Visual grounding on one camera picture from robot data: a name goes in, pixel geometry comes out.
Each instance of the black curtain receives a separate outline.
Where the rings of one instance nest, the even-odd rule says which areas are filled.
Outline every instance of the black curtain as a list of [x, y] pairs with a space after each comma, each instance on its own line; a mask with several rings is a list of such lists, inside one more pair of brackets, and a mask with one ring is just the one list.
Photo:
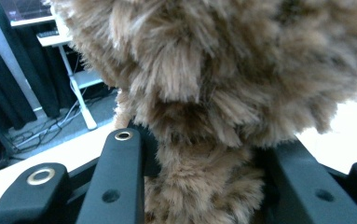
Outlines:
[[[52, 47], [43, 48], [36, 38], [37, 33], [50, 30], [54, 25], [53, 22], [12, 28], [0, 7], [1, 30], [36, 98], [51, 118], [58, 117], [61, 108], [70, 107], [75, 102], [59, 51]], [[19, 129], [34, 120], [32, 109], [24, 102], [21, 89], [0, 57], [0, 99], [4, 97], [5, 100], [0, 100], [3, 117], [8, 118], [14, 128]]]

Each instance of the desk shelf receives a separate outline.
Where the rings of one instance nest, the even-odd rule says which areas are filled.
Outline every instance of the desk shelf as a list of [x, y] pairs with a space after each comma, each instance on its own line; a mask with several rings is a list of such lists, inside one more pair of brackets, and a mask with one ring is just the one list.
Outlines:
[[79, 89], [84, 89], [103, 82], [100, 78], [100, 74], [96, 71], [77, 72], [74, 74], [74, 77], [76, 78]]

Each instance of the furry plush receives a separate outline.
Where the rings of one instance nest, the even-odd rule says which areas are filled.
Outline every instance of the furry plush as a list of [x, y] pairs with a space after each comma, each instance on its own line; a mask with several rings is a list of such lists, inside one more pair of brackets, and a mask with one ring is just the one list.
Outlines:
[[148, 223], [249, 223], [253, 147], [315, 126], [357, 93], [357, 0], [53, 0], [86, 64], [159, 142]]

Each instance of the shaggy fur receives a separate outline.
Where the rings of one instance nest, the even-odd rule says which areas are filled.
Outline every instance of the shaggy fur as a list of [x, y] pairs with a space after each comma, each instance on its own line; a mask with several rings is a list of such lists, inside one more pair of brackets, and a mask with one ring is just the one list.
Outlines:
[[148, 127], [149, 223], [249, 223], [252, 148], [329, 128], [357, 92], [357, 0], [54, 0], [75, 48]]

